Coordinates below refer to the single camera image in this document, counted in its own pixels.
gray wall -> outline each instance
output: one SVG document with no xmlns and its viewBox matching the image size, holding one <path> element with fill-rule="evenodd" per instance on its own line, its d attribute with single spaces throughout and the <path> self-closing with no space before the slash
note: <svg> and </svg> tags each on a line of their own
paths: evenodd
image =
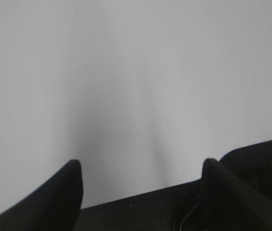
<svg viewBox="0 0 272 231">
<path fill-rule="evenodd" d="M 65 162 L 82 207 L 272 139 L 272 1 L 0 0 L 0 212 Z"/>
</svg>

cable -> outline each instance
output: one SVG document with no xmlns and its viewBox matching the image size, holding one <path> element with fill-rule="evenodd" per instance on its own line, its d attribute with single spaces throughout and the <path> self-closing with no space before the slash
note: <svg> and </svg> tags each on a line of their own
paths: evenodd
<svg viewBox="0 0 272 231">
<path fill-rule="evenodd" d="M 182 229 L 182 225 L 183 225 L 184 221 L 188 218 L 188 216 L 189 216 L 189 215 L 194 211 L 194 209 L 197 207 L 199 196 L 200 196 L 200 194 L 199 194 L 198 197 L 197 197 L 197 203 L 193 206 L 192 210 L 190 210 L 189 213 L 188 213 L 188 214 L 185 216 L 185 218 L 182 220 L 181 225 L 180 225 L 180 231 L 181 231 L 181 229 Z"/>
</svg>

